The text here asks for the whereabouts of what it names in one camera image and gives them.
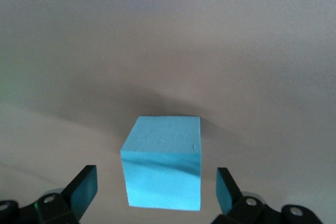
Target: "cube top face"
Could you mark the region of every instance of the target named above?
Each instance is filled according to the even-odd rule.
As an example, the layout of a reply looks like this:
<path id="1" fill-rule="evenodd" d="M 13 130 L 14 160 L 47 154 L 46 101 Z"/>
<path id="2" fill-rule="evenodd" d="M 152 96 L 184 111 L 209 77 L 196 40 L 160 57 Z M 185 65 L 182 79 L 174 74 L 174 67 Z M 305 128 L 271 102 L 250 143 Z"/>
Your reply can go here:
<path id="1" fill-rule="evenodd" d="M 140 116 L 121 152 L 201 153 L 198 116 Z"/>

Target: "foam block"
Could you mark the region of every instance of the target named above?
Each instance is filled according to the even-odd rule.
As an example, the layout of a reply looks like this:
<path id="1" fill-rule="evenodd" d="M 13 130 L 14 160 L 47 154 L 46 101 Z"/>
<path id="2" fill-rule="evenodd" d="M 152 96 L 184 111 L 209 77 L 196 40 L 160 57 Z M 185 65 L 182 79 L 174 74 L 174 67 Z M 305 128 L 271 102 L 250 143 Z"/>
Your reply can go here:
<path id="1" fill-rule="evenodd" d="M 121 149 L 133 207 L 201 208 L 201 129 L 198 116 L 140 116 Z"/>

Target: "metal screw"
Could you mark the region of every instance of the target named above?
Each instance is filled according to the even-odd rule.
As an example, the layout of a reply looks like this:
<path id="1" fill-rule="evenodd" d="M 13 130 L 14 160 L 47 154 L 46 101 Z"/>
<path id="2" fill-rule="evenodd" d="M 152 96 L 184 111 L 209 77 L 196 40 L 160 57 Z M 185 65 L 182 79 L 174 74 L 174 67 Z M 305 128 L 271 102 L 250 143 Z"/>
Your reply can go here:
<path id="1" fill-rule="evenodd" d="M 52 202 L 55 199 L 55 195 L 48 196 L 47 198 L 44 199 L 44 203 L 49 203 Z"/>
<path id="2" fill-rule="evenodd" d="M 246 203 L 250 206 L 256 206 L 257 205 L 257 202 L 252 198 L 246 199 Z"/>
<path id="3" fill-rule="evenodd" d="M 297 207 L 291 207 L 289 210 L 295 216 L 302 216 L 303 215 L 303 212 L 301 211 L 301 209 L 299 209 Z"/>
<path id="4" fill-rule="evenodd" d="M 2 204 L 2 205 L 0 206 L 0 211 L 2 211 L 2 210 L 6 210 L 8 207 L 9 207 L 9 202 L 6 202 L 5 204 Z"/>

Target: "screw head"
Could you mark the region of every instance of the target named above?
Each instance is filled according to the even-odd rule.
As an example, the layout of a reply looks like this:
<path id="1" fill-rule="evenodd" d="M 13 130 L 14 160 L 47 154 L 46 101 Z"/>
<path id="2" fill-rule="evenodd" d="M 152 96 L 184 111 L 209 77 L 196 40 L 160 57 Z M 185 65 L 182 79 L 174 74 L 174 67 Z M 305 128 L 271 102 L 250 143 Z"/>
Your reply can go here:
<path id="1" fill-rule="evenodd" d="M 257 202 L 255 201 L 255 199 L 252 199 L 252 198 L 246 199 L 246 203 L 250 206 L 256 206 L 257 205 Z"/>
<path id="2" fill-rule="evenodd" d="M 47 198 L 44 199 L 44 203 L 49 203 L 52 202 L 55 199 L 55 195 L 48 196 Z"/>
<path id="3" fill-rule="evenodd" d="M 303 212 L 301 211 L 300 208 L 297 208 L 297 207 L 291 207 L 290 209 L 290 212 L 295 215 L 295 216 L 302 216 L 303 215 Z"/>
<path id="4" fill-rule="evenodd" d="M 9 207 L 9 202 L 6 202 L 0 206 L 0 211 L 6 210 Z"/>

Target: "white backdrop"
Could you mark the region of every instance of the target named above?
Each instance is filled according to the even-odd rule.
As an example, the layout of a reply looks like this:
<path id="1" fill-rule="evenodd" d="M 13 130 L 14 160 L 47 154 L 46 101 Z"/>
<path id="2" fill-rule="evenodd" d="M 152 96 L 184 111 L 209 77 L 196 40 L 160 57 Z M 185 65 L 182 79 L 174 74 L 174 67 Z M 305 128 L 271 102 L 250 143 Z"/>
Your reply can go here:
<path id="1" fill-rule="evenodd" d="M 82 223 L 210 223 L 239 187 L 336 208 L 336 0 L 0 0 L 0 199 L 98 166 Z M 139 115 L 202 118 L 200 212 L 130 208 L 119 151 Z"/>

